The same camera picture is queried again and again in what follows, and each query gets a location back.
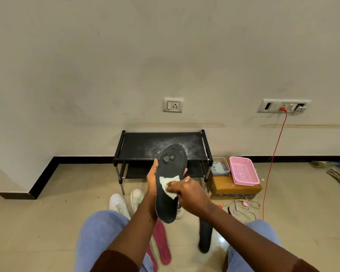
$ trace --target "person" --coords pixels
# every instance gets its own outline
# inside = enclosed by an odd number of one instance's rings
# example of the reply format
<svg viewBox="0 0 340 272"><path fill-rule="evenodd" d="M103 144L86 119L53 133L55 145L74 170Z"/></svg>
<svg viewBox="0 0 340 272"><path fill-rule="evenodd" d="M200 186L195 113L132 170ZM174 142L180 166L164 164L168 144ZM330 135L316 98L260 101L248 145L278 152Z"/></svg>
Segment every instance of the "person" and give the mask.
<svg viewBox="0 0 340 272"><path fill-rule="evenodd" d="M116 195L111 197L112 210L96 212L83 223L76 245L75 272L153 271L146 249L157 221L157 166L155 159L147 175L145 195L132 198L137 210L131 219L123 198ZM242 224L212 203L200 184L189 177L170 182L167 191L177 193L185 210L208 221L230 244L227 271L317 271L282 248L268 223L256 220Z"/></svg>

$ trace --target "sleeve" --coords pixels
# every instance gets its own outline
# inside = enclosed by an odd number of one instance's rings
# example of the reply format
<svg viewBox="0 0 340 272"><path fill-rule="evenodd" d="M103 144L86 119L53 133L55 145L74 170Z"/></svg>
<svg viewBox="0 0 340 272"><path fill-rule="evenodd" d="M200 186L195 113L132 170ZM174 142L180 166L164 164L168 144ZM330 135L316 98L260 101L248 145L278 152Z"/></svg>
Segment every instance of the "sleeve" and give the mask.
<svg viewBox="0 0 340 272"><path fill-rule="evenodd" d="M90 272L139 272L136 263L128 256L113 250L102 252Z"/></svg>
<svg viewBox="0 0 340 272"><path fill-rule="evenodd" d="M292 272L319 272L315 267L299 259L292 269Z"/></svg>

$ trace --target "wall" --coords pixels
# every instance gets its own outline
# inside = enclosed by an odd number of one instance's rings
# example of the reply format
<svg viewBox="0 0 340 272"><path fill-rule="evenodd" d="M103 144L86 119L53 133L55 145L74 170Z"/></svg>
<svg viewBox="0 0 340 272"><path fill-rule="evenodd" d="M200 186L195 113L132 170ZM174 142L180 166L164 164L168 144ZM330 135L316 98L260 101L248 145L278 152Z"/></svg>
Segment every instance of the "wall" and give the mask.
<svg viewBox="0 0 340 272"><path fill-rule="evenodd" d="M271 155L284 115L263 98L313 101L278 155L340 155L340 0L0 0L0 94L25 140L0 169L26 188L53 155L113 155L123 129Z"/></svg>

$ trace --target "tiled floor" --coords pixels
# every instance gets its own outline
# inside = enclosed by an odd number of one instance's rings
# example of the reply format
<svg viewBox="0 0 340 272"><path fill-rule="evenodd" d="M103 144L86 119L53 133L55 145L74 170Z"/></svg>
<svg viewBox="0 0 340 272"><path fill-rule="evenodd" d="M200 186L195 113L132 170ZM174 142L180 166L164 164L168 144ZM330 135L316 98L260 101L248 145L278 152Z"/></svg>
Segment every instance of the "tiled floor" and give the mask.
<svg viewBox="0 0 340 272"><path fill-rule="evenodd" d="M269 164L256 164L256 168L260 178L267 177ZM60 165L38 200L0 197L0 271L73 270L78 231L93 212L108 209L113 193L121 193L116 178L111 165ZM126 180L127 202L135 187L146 190L147 184ZM264 190L255 200L261 203L263 196ZM255 213L261 218L261 210ZM340 184L324 169L304 163L274 164L265 220L287 250L320 271L340 272ZM165 229L172 254L168 266L161 265L151 241L159 271L221 271L228 245L214 231L210 251L200 253L198 218L185 212L181 220L165 225Z"/></svg>

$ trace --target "finger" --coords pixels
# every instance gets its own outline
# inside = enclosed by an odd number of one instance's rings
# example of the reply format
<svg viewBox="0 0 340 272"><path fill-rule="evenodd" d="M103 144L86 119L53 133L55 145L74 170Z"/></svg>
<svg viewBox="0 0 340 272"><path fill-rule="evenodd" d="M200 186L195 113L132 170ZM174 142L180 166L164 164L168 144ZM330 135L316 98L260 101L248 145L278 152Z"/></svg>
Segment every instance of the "finger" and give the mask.
<svg viewBox="0 0 340 272"><path fill-rule="evenodd" d="M152 167L151 167L148 175L155 175L158 166L159 166L159 162L157 161L157 159L154 159L154 163L152 164Z"/></svg>
<svg viewBox="0 0 340 272"><path fill-rule="evenodd" d="M181 181L172 181L168 183L166 190L171 193L180 193L181 187L185 183L185 179Z"/></svg>

